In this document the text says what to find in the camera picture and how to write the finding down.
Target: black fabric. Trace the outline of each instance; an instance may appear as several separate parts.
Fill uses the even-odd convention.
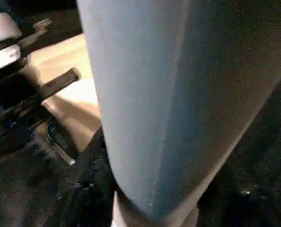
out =
[[[35,135],[0,159],[0,226],[110,226],[115,188],[102,129],[72,166]]]
[[[78,156],[61,188],[63,194],[61,202],[46,226],[111,225],[116,183],[109,165],[101,128]]]

